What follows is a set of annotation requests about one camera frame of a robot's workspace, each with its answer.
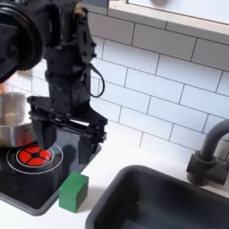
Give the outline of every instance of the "black sink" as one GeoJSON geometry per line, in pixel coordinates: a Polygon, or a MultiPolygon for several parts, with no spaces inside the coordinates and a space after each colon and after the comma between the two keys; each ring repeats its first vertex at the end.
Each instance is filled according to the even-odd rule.
{"type": "Polygon", "coordinates": [[[144,166],[124,168],[86,229],[228,229],[229,199],[144,166]]]}

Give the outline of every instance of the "faucet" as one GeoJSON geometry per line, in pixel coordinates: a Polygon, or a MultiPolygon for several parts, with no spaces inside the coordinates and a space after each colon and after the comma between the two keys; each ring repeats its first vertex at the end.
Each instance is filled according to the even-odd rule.
{"type": "Polygon", "coordinates": [[[229,164],[221,165],[216,161],[214,153],[218,142],[229,133],[229,120],[224,120],[214,126],[208,133],[201,151],[191,156],[187,167],[189,182],[204,186],[208,181],[224,185],[228,176],[229,164]]]}

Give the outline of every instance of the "countertop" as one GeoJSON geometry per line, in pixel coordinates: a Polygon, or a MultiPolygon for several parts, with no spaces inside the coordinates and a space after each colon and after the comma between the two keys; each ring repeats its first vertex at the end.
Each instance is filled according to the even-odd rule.
{"type": "MultiPolygon", "coordinates": [[[[7,229],[83,229],[90,210],[118,172],[128,165],[144,165],[187,182],[187,165],[119,140],[108,140],[102,146],[101,152],[82,172],[89,176],[89,195],[77,214],[59,208],[57,201],[43,216],[30,216],[0,201],[0,226],[7,229]]],[[[221,190],[216,186],[206,186],[205,189],[229,198],[229,180],[221,190]]]]}

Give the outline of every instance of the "stainless steel pot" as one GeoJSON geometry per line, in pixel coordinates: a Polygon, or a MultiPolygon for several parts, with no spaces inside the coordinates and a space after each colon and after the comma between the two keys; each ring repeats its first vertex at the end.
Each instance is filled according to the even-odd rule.
{"type": "Polygon", "coordinates": [[[30,105],[21,93],[0,94],[0,147],[21,147],[36,140],[30,105]]]}

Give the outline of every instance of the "black cooktop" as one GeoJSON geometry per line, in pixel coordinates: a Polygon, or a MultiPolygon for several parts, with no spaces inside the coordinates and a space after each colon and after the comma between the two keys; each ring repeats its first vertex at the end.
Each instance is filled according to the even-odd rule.
{"type": "Polygon", "coordinates": [[[36,143],[0,148],[0,199],[34,216],[46,213],[70,172],[81,172],[86,166],[79,165],[78,141],[77,135],[58,131],[49,150],[36,143]]]}

